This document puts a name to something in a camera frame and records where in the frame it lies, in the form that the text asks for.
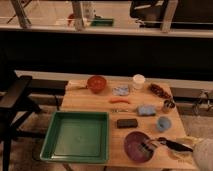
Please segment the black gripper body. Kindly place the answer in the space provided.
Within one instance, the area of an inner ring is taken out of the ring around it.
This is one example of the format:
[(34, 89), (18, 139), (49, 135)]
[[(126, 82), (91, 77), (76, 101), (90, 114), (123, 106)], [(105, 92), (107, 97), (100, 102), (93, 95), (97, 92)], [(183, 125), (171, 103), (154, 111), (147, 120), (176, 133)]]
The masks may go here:
[(162, 145), (166, 145), (168, 148), (178, 152), (192, 152), (191, 148), (184, 146), (180, 143), (168, 140), (165, 137), (159, 137), (157, 141), (160, 142)]

